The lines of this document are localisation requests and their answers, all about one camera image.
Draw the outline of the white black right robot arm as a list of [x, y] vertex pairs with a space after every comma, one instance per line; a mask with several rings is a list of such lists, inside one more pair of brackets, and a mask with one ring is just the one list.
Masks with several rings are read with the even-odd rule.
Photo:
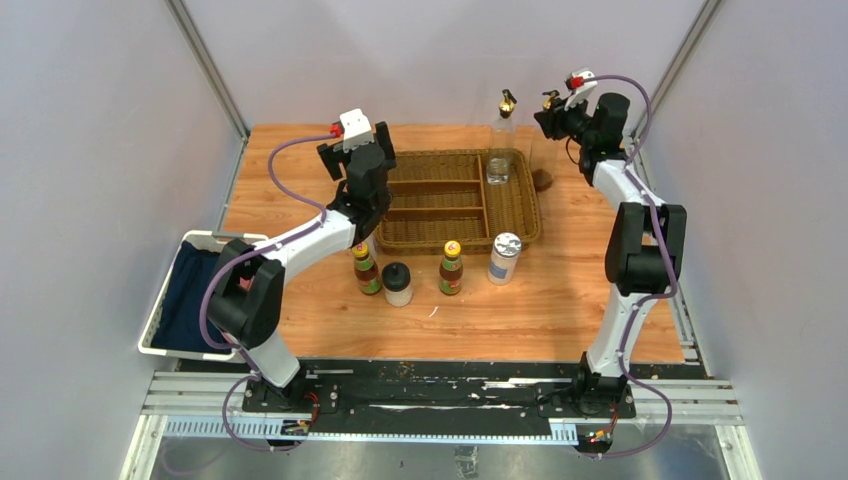
[[626, 160], [623, 128], [630, 101], [605, 93], [595, 110], [576, 95], [546, 92], [534, 118], [550, 140], [572, 140], [587, 183], [615, 208], [605, 254], [610, 295], [600, 330], [583, 353], [570, 386], [544, 395], [584, 417], [596, 417], [625, 396], [632, 352], [647, 314], [675, 294], [682, 266], [687, 212], [657, 197]]

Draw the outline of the oil bottle with brown residue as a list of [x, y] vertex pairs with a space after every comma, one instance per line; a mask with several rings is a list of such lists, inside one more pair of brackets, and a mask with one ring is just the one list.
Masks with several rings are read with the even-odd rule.
[[534, 114], [538, 127], [533, 133], [529, 155], [532, 181], [537, 193], [544, 192], [552, 186], [558, 156], [558, 141], [547, 136], [546, 128], [547, 121], [550, 119], [550, 110], [559, 100], [560, 92], [554, 89], [543, 92], [543, 95], [546, 99], [542, 109]]

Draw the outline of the clear oil bottle gold spout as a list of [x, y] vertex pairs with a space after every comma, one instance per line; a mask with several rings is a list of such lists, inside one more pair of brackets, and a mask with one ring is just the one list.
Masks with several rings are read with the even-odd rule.
[[512, 114], [517, 100], [509, 89], [502, 90], [498, 116], [490, 128], [490, 145], [486, 161], [486, 180], [490, 185], [506, 184], [514, 158], [515, 125]]

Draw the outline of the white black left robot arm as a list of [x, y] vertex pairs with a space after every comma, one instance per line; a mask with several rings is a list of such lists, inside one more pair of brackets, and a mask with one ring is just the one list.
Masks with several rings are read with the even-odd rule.
[[356, 112], [315, 140], [337, 183], [333, 201], [318, 204], [317, 217], [276, 237], [227, 243], [199, 312], [202, 336], [214, 326], [227, 338], [225, 348], [238, 350], [257, 380], [270, 384], [268, 400], [283, 413], [298, 411], [307, 390], [295, 379], [297, 357], [277, 331], [287, 283], [324, 258], [364, 242], [393, 199], [388, 173], [396, 166], [396, 153], [387, 123], [371, 124]]

